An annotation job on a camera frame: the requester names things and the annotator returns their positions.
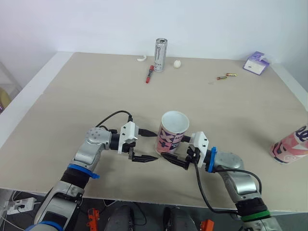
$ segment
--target silver can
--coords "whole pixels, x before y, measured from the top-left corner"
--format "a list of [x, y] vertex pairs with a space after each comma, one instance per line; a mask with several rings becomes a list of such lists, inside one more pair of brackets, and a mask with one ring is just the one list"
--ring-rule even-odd
[[165, 38], [156, 39], [155, 56], [154, 56], [154, 71], [160, 72], [164, 70], [167, 44], [168, 44], [168, 40]]

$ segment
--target orange clamp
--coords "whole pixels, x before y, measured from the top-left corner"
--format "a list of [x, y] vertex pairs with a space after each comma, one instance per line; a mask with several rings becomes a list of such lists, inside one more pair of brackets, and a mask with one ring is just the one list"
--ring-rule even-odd
[[90, 231], [98, 231], [98, 220], [100, 219], [100, 212], [95, 208], [88, 210], [89, 222], [87, 226], [90, 227]]
[[214, 230], [214, 222], [212, 220], [204, 220], [201, 221], [200, 231], [213, 231]]

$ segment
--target beige table surface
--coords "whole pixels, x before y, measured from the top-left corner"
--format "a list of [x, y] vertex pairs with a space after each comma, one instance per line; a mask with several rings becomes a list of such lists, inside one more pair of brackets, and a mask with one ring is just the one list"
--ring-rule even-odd
[[[242, 61], [167, 58], [162, 73], [145, 77], [153, 58], [75, 53], [18, 124], [0, 149], [0, 187], [46, 193], [62, 176], [83, 143], [85, 133], [117, 110], [128, 110], [140, 128], [157, 131], [162, 114], [183, 112], [190, 119], [187, 135], [204, 131], [210, 146], [238, 154], [245, 168], [262, 180], [270, 210], [308, 211], [308, 158], [281, 165], [269, 146], [307, 123], [307, 112], [269, 68], [262, 76], [242, 69]], [[237, 77], [217, 81], [225, 73]], [[120, 128], [126, 115], [108, 120]], [[155, 138], [140, 138], [137, 154], [158, 156]], [[178, 153], [185, 156], [187, 145]], [[134, 163], [127, 154], [104, 152], [86, 197], [160, 204], [205, 206], [195, 171], [163, 158]], [[235, 208], [218, 174], [201, 173], [214, 207]]]

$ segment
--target power strip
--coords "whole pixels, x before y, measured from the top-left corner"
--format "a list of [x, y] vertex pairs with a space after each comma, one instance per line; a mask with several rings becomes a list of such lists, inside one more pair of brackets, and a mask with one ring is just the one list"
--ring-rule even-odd
[[17, 201], [6, 201], [7, 215], [32, 211], [36, 198], [30, 197]]

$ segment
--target purple tissue box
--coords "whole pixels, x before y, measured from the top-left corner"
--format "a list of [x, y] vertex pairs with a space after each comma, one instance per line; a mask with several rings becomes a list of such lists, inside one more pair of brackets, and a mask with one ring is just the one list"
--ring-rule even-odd
[[264, 58], [264, 53], [256, 51], [247, 59], [243, 69], [261, 75], [269, 64], [266, 58]]

